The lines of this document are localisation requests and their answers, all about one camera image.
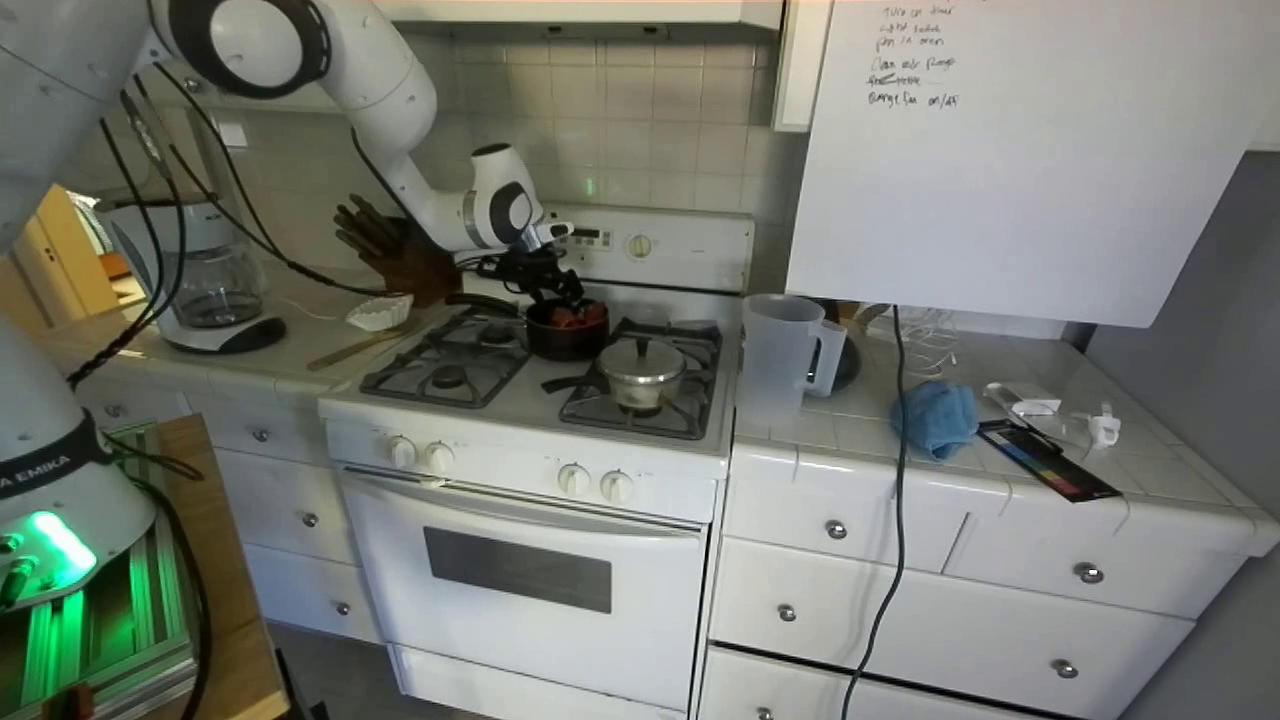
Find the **white wall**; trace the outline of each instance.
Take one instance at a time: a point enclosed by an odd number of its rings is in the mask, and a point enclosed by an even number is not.
[[[1280,517],[1280,157],[1248,157],[1149,330],[1096,357],[1237,488]],[[1137,720],[1280,717],[1280,554],[1252,563],[1134,708]]]
[[[468,151],[514,139],[545,198],[749,213],[765,235],[761,283],[781,283],[803,137],[767,132],[774,32],[753,28],[404,28],[442,89],[420,166],[468,184]],[[358,254],[334,240],[347,193],[391,209],[320,91],[219,102],[250,132],[238,151],[282,244],[320,267]]]

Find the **oven window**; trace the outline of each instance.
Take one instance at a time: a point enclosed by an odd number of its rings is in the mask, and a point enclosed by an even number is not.
[[[431,574],[514,594],[537,594],[589,610],[614,610],[614,568],[589,554],[566,554],[483,534],[424,528]]]

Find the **oven handle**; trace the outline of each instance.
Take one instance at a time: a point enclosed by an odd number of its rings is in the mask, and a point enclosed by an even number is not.
[[[574,509],[552,509],[537,501],[508,501],[493,493],[472,493],[472,488],[431,488],[431,482],[414,482],[414,478],[386,478],[386,476],[366,476],[366,470],[344,470],[358,493],[377,493],[388,496],[404,509],[414,509],[424,525],[438,520],[458,520],[458,525],[519,525],[532,533],[547,534],[630,534],[630,538],[680,538],[680,534],[699,534],[698,525],[657,525],[657,520],[622,520],[622,517],[602,517],[602,511],[574,511]]]

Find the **pot lid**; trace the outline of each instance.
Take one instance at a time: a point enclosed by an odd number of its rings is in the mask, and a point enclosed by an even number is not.
[[[630,382],[669,382],[680,368],[680,348],[660,337],[623,337],[602,351],[602,372]]]

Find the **cup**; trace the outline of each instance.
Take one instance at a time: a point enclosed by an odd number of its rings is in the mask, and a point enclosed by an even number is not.
[[[803,393],[830,395],[844,351],[844,328],[803,296],[749,296],[740,419],[792,427]]]

